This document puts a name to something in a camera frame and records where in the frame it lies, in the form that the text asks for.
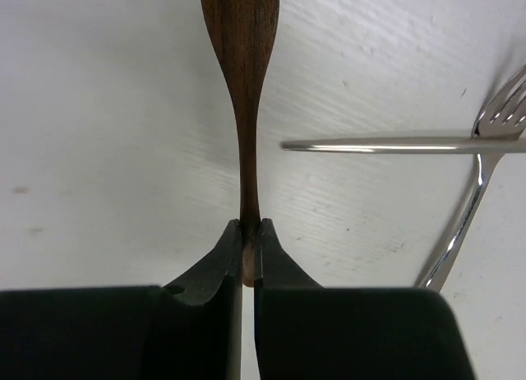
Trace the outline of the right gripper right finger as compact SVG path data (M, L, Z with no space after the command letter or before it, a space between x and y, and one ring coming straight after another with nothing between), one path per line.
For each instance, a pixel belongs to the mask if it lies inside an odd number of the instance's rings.
M301 312L321 286L283 249L274 223L265 218L256 235L254 326L262 379L327 379L329 369L304 334Z

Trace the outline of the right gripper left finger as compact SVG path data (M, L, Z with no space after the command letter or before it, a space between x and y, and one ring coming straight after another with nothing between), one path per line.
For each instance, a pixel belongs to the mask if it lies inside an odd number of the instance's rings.
M241 377L241 251L231 220L212 250L162 289L147 339L149 379Z

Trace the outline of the silver round spoon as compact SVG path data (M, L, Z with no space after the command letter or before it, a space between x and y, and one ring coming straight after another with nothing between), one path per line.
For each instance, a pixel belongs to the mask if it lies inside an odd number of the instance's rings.
M280 148L285 151L351 154L524 154L525 140L468 137L358 137L282 141Z

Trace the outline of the silver fork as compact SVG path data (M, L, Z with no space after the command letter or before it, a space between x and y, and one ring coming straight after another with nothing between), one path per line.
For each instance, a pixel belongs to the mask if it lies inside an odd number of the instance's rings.
M471 138L477 144L496 140L515 144L525 129L525 67L521 67L481 109ZM441 291L468 234L475 213L487 190L502 151L477 152L473 156L472 177L442 236L431 251L415 286Z

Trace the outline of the dark copper fork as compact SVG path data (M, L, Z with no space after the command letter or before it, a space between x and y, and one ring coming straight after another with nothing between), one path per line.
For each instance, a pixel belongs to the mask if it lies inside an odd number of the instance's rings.
M257 118L275 43L279 0L201 0L201 7L236 120L242 282L252 287L256 279L256 236L261 223L256 167Z

